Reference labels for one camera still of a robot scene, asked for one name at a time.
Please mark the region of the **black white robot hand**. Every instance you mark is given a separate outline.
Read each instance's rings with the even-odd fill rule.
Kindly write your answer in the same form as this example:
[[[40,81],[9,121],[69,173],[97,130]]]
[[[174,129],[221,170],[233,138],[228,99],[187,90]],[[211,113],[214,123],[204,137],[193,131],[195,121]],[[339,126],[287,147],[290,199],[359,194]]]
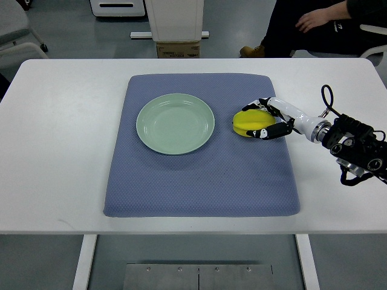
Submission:
[[[265,112],[280,119],[261,129],[247,129],[246,136],[272,140],[296,132],[305,135],[312,143],[320,143],[329,131],[331,123],[322,117],[310,117],[297,107],[277,97],[259,98],[241,109],[243,112]]]

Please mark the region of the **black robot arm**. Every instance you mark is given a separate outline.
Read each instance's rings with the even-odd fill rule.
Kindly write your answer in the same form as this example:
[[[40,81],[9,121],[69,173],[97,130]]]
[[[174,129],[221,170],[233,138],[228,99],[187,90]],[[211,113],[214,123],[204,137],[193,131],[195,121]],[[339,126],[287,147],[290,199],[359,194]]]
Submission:
[[[383,138],[377,139],[377,133]],[[316,141],[336,157],[340,182],[355,186],[376,177],[386,183],[386,134],[345,114],[317,130]]]

